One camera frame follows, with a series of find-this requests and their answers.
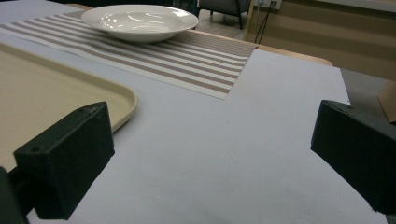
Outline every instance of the tray rim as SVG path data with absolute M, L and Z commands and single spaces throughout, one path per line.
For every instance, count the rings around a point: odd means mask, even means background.
M 87 82 L 109 91 L 113 91 L 117 94 L 122 94 L 129 99 L 129 103 L 131 107 L 127 110 L 119 120 L 112 121 L 111 130 L 114 133 L 119 127 L 121 127 L 126 121 L 128 121 L 136 112 L 137 104 L 138 104 L 138 97 L 134 90 L 119 83 L 116 83 L 112 80 L 107 78 L 95 76 L 92 73 L 68 66 L 66 64 L 56 62 L 52 59 L 36 55 L 32 52 L 29 52 L 24 49 L 19 49 L 14 46 L 7 45 L 5 43 L 0 42 L 0 50 L 14 55 L 16 57 L 22 58 L 23 60 L 27 60 L 32 63 L 36 63 L 42 66 L 47 67 L 48 69 L 56 70 L 66 74 L 67 76 L 73 77 L 75 79 L 79 79 L 81 81 Z

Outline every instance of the floor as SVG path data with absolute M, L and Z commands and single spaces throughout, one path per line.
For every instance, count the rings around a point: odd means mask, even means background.
M 210 11 L 201 10 L 198 19 L 199 23 L 195 28 L 197 31 L 240 40 L 244 38 L 245 30 L 239 29 L 239 20 L 235 16 L 224 15 L 217 12 L 214 12 L 213 16 L 210 16 Z M 244 24 L 247 23 L 247 13 L 242 14 L 242 20 Z

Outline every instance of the white tablecloth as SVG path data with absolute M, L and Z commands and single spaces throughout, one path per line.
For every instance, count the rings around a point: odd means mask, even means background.
M 4 2 L 0 22 L 75 10 Z M 386 223 L 310 150 L 320 101 L 348 103 L 338 68 L 255 50 L 220 100 L 9 35 L 0 41 L 139 96 L 114 135 L 116 155 L 67 223 Z

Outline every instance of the wall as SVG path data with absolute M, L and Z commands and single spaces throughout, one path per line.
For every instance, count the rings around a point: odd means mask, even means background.
M 266 14 L 264 10 L 261 9 L 260 20 Z M 250 16 L 246 40 L 254 42 L 258 27 L 256 8 Z M 261 44 L 396 80 L 396 13 L 284 0 L 279 11 L 271 11 Z

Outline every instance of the wall outlet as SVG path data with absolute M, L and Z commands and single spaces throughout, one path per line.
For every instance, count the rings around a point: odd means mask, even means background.
M 269 7 L 271 2 L 276 2 L 273 9 L 279 10 L 282 0 L 255 0 L 254 5 L 258 7 Z

